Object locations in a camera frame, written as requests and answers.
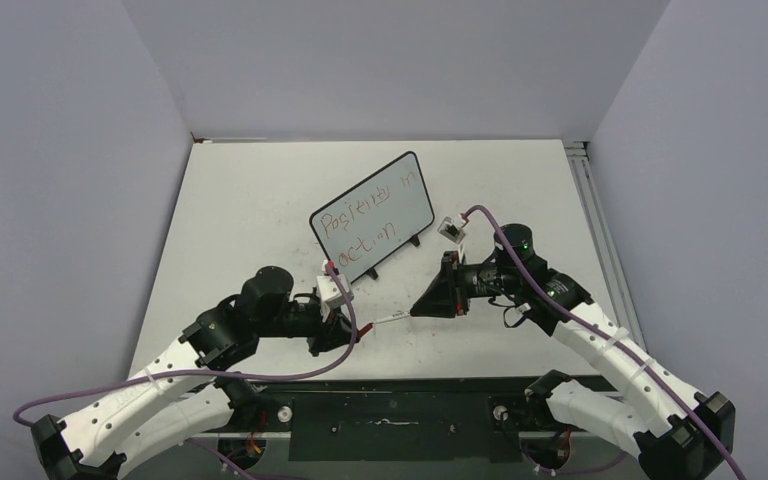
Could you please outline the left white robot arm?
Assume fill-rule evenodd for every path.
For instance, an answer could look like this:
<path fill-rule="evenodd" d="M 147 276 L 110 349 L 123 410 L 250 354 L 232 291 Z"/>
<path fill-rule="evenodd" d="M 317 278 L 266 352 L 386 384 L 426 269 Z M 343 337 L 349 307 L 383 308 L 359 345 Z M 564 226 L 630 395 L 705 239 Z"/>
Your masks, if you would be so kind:
<path fill-rule="evenodd" d="M 258 382 L 292 382 L 343 363 L 360 338 L 350 282 L 332 262 L 310 292 L 294 294 L 285 269 L 263 267 L 241 291 L 199 314 L 181 335 L 120 385 L 89 391 L 93 402 L 31 423 L 37 458 L 50 479 L 121 479 L 203 432 L 267 422 L 280 405 Z M 264 338 L 303 338 L 312 356 L 342 348 L 332 363 L 300 374 L 244 374 L 235 366 Z"/>

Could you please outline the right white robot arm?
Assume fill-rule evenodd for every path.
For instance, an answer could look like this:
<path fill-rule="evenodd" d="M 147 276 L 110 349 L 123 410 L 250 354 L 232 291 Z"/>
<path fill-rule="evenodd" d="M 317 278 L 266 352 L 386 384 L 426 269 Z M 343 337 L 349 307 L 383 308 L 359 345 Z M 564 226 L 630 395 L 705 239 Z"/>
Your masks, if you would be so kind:
<path fill-rule="evenodd" d="M 455 318 L 473 299 L 503 297 L 549 338 L 568 347 L 617 392 L 612 398 L 552 370 L 524 391 L 539 428 L 577 427 L 635 458 L 650 479 L 705 479 L 733 449 L 736 410 L 720 392 L 706 395 L 667 372 L 610 319 L 570 276 L 549 267 L 532 231 L 506 224 L 481 263 L 444 252 L 440 270 L 413 304 L 414 317 Z"/>

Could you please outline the red marker cap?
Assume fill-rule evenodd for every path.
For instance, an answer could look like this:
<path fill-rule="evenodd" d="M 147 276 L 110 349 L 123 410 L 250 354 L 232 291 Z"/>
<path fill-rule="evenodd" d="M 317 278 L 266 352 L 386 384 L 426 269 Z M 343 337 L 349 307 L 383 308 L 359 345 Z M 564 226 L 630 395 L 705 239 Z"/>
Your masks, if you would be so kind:
<path fill-rule="evenodd" d="M 374 324 L 373 323 L 368 323 L 368 324 L 366 324 L 365 326 L 363 326 L 362 328 L 360 328 L 358 330 L 357 336 L 359 338 L 362 338 L 364 335 L 369 333 L 373 328 L 374 328 Z"/>

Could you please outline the small black-framed whiteboard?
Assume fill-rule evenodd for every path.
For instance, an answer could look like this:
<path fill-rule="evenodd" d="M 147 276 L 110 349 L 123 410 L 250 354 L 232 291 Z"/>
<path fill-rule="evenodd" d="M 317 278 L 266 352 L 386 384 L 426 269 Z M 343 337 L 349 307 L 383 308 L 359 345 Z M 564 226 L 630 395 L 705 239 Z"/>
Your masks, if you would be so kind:
<path fill-rule="evenodd" d="M 355 282 L 379 278 L 377 267 L 435 222 L 413 151 L 406 151 L 315 210 L 308 223 L 327 260 Z"/>

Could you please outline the white marker pen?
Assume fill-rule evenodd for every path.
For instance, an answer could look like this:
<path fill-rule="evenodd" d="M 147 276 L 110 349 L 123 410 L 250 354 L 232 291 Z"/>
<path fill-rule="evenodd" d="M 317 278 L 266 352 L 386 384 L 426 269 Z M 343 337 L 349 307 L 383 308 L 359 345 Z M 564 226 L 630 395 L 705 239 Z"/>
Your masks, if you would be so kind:
<path fill-rule="evenodd" d="M 399 312 L 399 313 L 396 313 L 396 314 L 392 314 L 392 315 L 389 315 L 389 316 L 382 317 L 382 318 L 379 318 L 377 320 L 374 320 L 372 322 L 372 325 L 377 326 L 377 325 L 381 325 L 381 324 L 392 323 L 392 322 L 396 322 L 396 321 L 407 319 L 409 317 L 410 317 L 409 313 Z"/>

